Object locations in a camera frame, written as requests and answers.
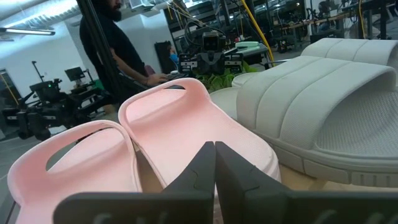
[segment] man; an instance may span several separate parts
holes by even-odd
[[[145,64],[131,44],[127,35],[114,23],[121,20],[120,0],[92,0],[99,23],[105,33],[106,39],[110,46],[110,50],[119,69],[126,75],[129,75],[139,83],[147,86],[156,86],[166,82],[167,77],[164,74],[154,74],[146,76]],[[83,17],[80,22],[80,39],[84,46],[88,58],[93,63],[99,79],[106,90],[113,92],[110,81],[105,75],[103,64],[98,57],[97,50],[93,45],[88,24]]]

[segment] beard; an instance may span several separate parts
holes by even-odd
[[[118,4],[114,7],[111,7],[109,5],[102,6],[98,10],[100,13],[102,13],[104,16],[108,17],[109,19],[113,20],[114,22],[119,22],[122,20],[122,13],[119,11],[121,8],[121,4]]]

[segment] black shirt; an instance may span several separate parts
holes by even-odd
[[[99,23],[102,26],[102,30],[105,33],[106,40],[108,41],[109,46],[114,49],[116,55],[119,56],[132,69],[141,73],[142,75],[146,75],[144,62],[142,62],[127,35],[111,19],[108,19],[106,16],[98,12],[97,16]],[[107,76],[104,74],[105,69],[103,68],[101,60],[98,57],[97,50],[95,49],[91,39],[84,17],[80,22],[80,40],[84,46],[88,58],[93,63],[103,86],[108,91],[111,91],[110,82]]]

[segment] pink slide sandal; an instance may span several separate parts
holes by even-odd
[[[173,85],[185,90],[165,89]],[[280,181],[278,159],[272,148],[219,109],[196,79],[173,80],[131,97],[121,105],[119,121],[163,188],[181,174],[207,141],[223,141]],[[221,216],[217,204],[215,212],[217,219]]]
[[[46,171],[57,151],[91,133]],[[52,223],[55,207],[76,193],[142,192],[130,137],[112,121],[82,124],[36,145],[12,165],[8,186],[21,206],[16,223],[29,224]]]

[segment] monitor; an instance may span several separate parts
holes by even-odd
[[[85,77],[85,74],[80,67],[65,70],[65,73],[68,75],[70,81],[76,81]]]

